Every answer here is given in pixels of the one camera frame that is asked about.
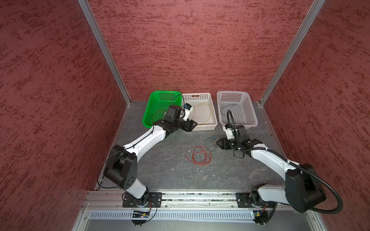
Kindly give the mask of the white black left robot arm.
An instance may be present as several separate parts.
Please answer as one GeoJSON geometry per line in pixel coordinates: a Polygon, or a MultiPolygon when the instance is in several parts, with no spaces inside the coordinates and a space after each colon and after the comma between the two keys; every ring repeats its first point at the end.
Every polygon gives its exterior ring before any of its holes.
{"type": "Polygon", "coordinates": [[[149,189],[138,180],[138,162],[152,147],[163,141],[177,130],[192,132],[197,122],[189,119],[193,106],[171,105],[163,119],[153,123],[152,127],[138,139],[124,146],[114,146],[104,164],[103,176],[118,188],[133,196],[140,206],[149,201],[149,189]]]}

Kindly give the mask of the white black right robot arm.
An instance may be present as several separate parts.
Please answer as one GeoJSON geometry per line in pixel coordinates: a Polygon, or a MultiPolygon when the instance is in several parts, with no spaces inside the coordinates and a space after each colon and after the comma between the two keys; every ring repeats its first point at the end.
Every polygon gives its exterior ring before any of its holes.
{"type": "Polygon", "coordinates": [[[227,124],[223,131],[226,137],[216,142],[222,150],[241,151],[244,157],[248,156],[265,164],[285,182],[284,185],[262,183],[254,186],[250,193],[250,203],[254,207],[260,208],[267,202],[276,202],[303,213],[327,199],[321,182],[314,178],[316,172],[311,165],[290,161],[269,149],[260,140],[250,139],[242,125],[234,129],[227,124]]]}

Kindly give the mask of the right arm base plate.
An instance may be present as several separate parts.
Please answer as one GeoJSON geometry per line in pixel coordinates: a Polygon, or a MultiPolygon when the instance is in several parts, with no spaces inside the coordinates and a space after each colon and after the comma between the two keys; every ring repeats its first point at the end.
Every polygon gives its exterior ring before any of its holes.
{"type": "Polygon", "coordinates": [[[238,208],[273,208],[274,202],[263,201],[256,192],[251,193],[236,193],[236,201],[238,208]]]}

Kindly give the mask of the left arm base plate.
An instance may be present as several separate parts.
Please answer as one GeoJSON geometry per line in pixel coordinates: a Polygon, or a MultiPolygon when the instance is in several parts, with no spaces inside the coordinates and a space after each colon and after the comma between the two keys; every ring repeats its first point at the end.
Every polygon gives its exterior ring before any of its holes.
{"type": "Polygon", "coordinates": [[[123,208],[159,208],[161,206],[162,193],[146,192],[141,198],[126,193],[123,196],[123,208]]]}

